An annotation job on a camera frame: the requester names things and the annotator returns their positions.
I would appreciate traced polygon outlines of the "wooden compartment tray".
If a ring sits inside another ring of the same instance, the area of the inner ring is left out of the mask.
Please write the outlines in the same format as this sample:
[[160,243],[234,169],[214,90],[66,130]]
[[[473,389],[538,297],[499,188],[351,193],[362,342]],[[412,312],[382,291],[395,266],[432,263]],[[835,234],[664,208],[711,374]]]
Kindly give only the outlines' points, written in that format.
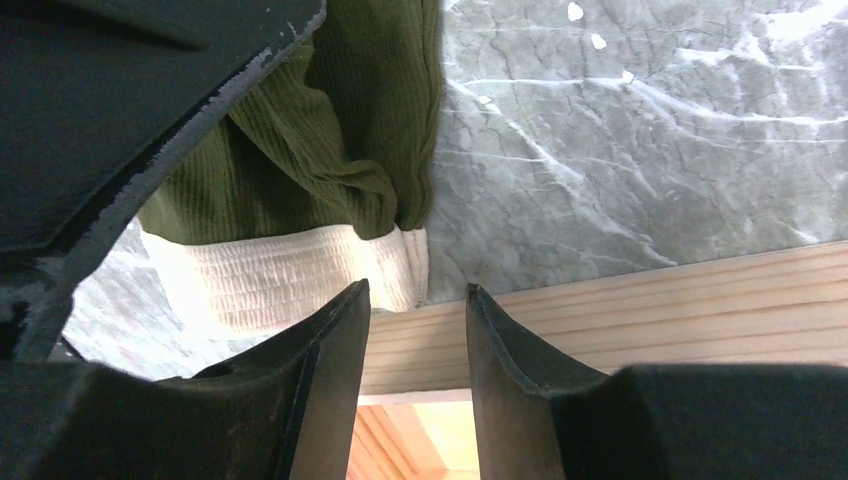
[[[605,372],[632,363],[847,361],[842,241],[497,301],[550,344]],[[479,477],[463,303],[373,316],[347,475]]]

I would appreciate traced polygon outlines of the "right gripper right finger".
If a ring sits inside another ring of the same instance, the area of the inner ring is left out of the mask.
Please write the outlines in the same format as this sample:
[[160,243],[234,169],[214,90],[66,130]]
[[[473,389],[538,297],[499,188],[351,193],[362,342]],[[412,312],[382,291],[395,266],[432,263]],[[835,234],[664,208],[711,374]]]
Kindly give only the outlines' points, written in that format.
[[636,364],[607,375],[466,297],[485,479],[843,479],[847,371]]

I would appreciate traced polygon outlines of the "olive green underwear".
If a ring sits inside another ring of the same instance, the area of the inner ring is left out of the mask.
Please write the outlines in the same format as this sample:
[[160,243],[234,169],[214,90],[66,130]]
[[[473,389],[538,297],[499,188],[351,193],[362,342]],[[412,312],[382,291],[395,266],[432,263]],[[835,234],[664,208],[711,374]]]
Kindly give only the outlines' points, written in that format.
[[330,1],[139,212],[176,316],[209,338],[285,329],[349,284],[426,297],[444,76],[437,1]]

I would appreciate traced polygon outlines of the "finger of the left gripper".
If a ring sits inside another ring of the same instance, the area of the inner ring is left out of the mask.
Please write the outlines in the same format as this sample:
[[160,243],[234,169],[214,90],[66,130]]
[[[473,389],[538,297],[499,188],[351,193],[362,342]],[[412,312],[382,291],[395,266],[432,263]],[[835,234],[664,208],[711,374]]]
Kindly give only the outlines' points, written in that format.
[[41,361],[77,285],[322,1],[1,5],[1,357]]

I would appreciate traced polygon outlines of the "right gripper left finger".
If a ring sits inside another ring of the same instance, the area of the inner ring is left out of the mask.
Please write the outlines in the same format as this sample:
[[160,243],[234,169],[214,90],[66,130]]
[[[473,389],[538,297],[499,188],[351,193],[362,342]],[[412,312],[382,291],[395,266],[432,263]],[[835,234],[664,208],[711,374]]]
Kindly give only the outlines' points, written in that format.
[[5,479],[342,479],[369,284],[191,378],[97,363],[1,366]]

